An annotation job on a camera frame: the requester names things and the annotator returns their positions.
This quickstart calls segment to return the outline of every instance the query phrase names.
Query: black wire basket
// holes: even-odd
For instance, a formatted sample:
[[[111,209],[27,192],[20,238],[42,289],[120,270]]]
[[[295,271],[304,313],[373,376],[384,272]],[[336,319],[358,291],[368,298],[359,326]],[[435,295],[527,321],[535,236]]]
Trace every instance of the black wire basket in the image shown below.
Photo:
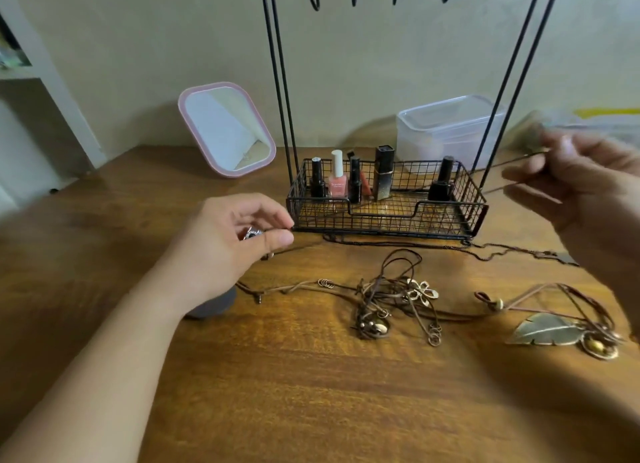
[[[322,160],[322,164],[323,176],[328,179],[332,160]],[[440,164],[441,161],[396,161],[389,198],[376,202],[363,195],[361,203],[350,204],[346,198],[311,197],[311,159],[306,158],[287,196],[294,230],[471,239],[480,229],[489,205],[459,161],[454,162],[451,176],[452,200],[428,200],[429,187],[437,179]],[[347,178],[349,169],[349,162],[345,161]],[[360,169],[373,186],[374,162],[362,160]]]

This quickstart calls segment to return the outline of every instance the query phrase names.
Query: wood grain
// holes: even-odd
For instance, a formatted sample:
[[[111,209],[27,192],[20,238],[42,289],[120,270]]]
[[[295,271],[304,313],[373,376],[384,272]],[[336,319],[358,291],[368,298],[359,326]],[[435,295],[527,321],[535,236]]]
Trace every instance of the wood grain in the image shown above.
[[[371,151],[362,151],[363,156]],[[302,149],[302,157],[327,149]],[[488,188],[500,185],[492,172]],[[36,404],[118,299],[153,264],[194,205],[264,192],[284,202],[284,155],[243,179],[221,179],[194,148],[140,147],[0,225],[0,440]],[[559,249],[551,228],[490,198],[478,241]],[[391,248],[319,243],[258,263],[252,288],[375,276]],[[423,251],[419,277],[441,305],[478,309],[472,292],[504,299],[559,281],[594,296],[628,335],[603,286],[579,268],[509,254],[482,263]],[[540,305],[570,311],[559,295]],[[640,455],[640,352],[613,362],[573,347],[503,344],[524,315],[446,325],[425,343],[395,316],[382,341],[349,329],[352,306],[308,291],[240,294],[231,310],[182,322],[149,420],[143,462],[599,462]]]

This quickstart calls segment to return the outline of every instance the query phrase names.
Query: metal jewelry stand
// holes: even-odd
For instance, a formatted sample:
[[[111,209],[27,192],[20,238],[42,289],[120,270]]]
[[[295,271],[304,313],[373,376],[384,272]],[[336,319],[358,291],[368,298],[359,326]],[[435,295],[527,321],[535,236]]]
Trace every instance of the metal jewelry stand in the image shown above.
[[[320,0],[309,0],[311,2],[311,6],[313,7],[313,9],[315,9],[315,11],[320,11]],[[531,45],[531,48],[529,49],[529,53],[527,55],[525,64],[522,68],[522,71],[520,73],[520,77],[518,79],[518,82],[516,84],[516,88],[515,91],[513,93],[513,96],[511,98],[511,101],[509,102],[509,107],[506,111],[506,114],[504,116],[504,120],[502,122],[502,127],[500,128],[500,132],[498,134],[498,137],[496,139],[496,143],[495,146],[493,147],[489,162],[486,166],[486,168],[484,169],[484,174],[482,176],[482,180],[480,181],[479,186],[476,188],[476,193],[474,195],[475,198],[475,202],[478,201],[479,198],[481,198],[481,191],[482,188],[484,187],[484,183],[486,182],[487,176],[489,175],[489,171],[491,170],[493,161],[495,159],[495,155],[498,151],[498,148],[500,146],[500,143],[502,141],[502,137],[504,135],[504,132],[507,128],[507,124],[509,123],[509,119],[511,117],[511,114],[513,112],[513,108],[515,106],[516,101],[518,100],[518,96],[520,95],[520,90],[522,89],[522,85],[524,83],[524,80],[527,76],[527,73],[529,71],[529,67],[531,66],[531,63],[533,61],[533,57],[536,53],[536,50],[538,48],[538,44],[540,43],[540,38],[542,37],[542,33],[544,32],[544,29],[547,25],[547,21],[549,18],[549,15],[551,14],[551,10],[553,9],[553,6],[555,4],[556,0],[548,0],[547,5],[545,7],[545,11],[543,13],[542,19],[540,20],[540,23],[538,25],[538,29],[536,31],[536,35],[535,38],[533,40],[533,43]],[[356,6],[357,0],[351,0],[351,4],[352,6]],[[395,5],[396,4],[396,0],[392,0],[392,4]],[[524,23],[522,24],[522,29],[520,30],[520,34],[518,36],[518,39],[516,41],[516,45],[513,49],[513,53],[511,54],[511,59],[509,60],[509,64],[507,66],[507,69],[505,71],[504,74],[504,78],[502,80],[502,84],[500,85],[500,89],[498,91],[498,95],[496,96],[496,99],[494,101],[494,105],[493,105],[493,110],[491,112],[491,116],[489,117],[489,121],[486,125],[486,129],[484,130],[484,135],[482,138],[482,141],[480,143],[480,146],[478,148],[478,152],[476,154],[476,159],[474,160],[474,164],[471,168],[471,173],[476,171],[476,166],[478,164],[478,161],[480,159],[480,155],[482,153],[484,144],[486,142],[486,139],[489,135],[489,132],[491,130],[492,124],[493,124],[493,120],[495,118],[496,112],[498,111],[498,107],[500,105],[500,102],[502,100],[502,96],[504,94],[505,88],[508,84],[509,78],[511,77],[511,73],[513,71],[513,66],[516,62],[516,59],[518,57],[518,55],[520,54],[520,48],[522,46],[522,41],[524,39],[524,36],[527,32],[527,29],[529,28],[529,24],[531,22],[531,17],[533,15],[533,12],[536,9],[536,6],[538,4],[538,0],[531,0],[531,4],[529,5],[529,9],[527,11],[527,14],[525,16],[525,20]],[[298,149],[296,148],[296,138],[295,138],[295,134],[294,134],[294,128],[293,128],[293,120],[291,117],[291,103],[289,100],[289,88],[287,86],[287,74],[286,74],[286,70],[285,70],[285,64],[284,64],[284,54],[282,52],[282,41],[280,39],[280,22],[278,20],[278,9],[276,6],[276,0],[262,0],[262,6],[264,7],[264,22],[266,24],[267,27],[267,37],[269,40],[269,52],[271,54],[271,64],[273,66],[273,78],[274,78],[274,82],[275,82],[275,86],[276,86],[276,95],[278,98],[278,110],[280,112],[280,123],[282,126],[282,135],[284,138],[284,145],[285,145],[285,155],[287,157],[287,168],[289,170],[289,181],[291,183],[291,185],[294,185],[294,175],[293,175],[293,169],[292,169],[292,164],[291,164],[291,155],[289,152],[289,135],[291,136],[291,146],[292,146],[292,150],[293,150],[293,158],[294,158],[294,164],[296,167],[296,177],[299,175],[300,173],[300,164],[298,161]],[[275,31],[275,36],[276,36],[276,41],[274,44],[274,40],[273,40],[273,32]],[[276,59],[276,47],[277,47],[277,55],[278,55],[278,60]],[[284,91],[284,99],[285,99],[285,103],[283,104],[282,102],[282,91],[281,89]],[[289,125],[289,133],[287,134],[287,121],[285,120],[285,111],[286,111],[286,116],[288,118],[288,125]],[[467,198],[467,189],[468,188],[474,188],[475,184],[472,181],[467,182],[467,185],[464,189],[464,192],[462,193],[461,198]]]

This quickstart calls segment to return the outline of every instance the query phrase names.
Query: bottle cap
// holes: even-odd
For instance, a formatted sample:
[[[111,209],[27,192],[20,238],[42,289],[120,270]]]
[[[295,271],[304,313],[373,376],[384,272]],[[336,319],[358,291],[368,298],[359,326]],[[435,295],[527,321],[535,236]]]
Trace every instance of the bottle cap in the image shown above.
[[[334,149],[331,154],[333,155],[333,176],[340,178],[344,175],[344,170],[342,169],[342,150]]]

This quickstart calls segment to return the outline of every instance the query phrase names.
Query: white shelf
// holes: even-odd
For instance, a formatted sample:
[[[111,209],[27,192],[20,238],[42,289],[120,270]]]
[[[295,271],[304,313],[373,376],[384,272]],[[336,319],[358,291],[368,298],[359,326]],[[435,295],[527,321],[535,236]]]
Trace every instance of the white shelf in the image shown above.
[[[0,69],[0,81],[12,79],[38,79],[34,66],[25,65],[23,67],[15,67],[13,69]]]

